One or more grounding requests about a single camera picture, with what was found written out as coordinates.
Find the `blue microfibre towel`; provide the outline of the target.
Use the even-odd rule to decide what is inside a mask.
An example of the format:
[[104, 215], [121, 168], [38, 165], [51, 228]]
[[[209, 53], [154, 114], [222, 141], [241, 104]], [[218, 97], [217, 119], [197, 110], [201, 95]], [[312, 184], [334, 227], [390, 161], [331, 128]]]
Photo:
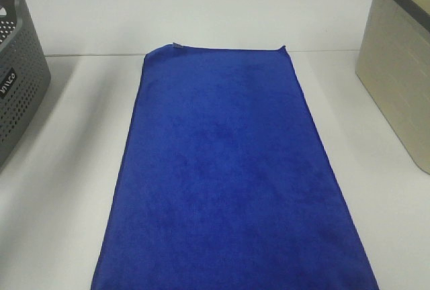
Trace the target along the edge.
[[91, 288], [378, 288], [285, 48], [144, 57]]

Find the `grey perforated plastic basket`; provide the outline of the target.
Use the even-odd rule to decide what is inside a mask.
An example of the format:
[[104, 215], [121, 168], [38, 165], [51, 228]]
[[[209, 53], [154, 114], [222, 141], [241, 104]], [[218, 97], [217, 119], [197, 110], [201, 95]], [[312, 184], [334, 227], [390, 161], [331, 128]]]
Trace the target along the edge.
[[20, 141], [51, 74], [26, 0], [1, 0], [1, 164]]

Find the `beige plastic bin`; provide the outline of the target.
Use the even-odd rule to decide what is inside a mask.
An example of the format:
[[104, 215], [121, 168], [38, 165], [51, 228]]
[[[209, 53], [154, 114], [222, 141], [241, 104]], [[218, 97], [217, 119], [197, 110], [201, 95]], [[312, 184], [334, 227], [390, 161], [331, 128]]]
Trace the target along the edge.
[[429, 0], [372, 0], [355, 73], [429, 172]]

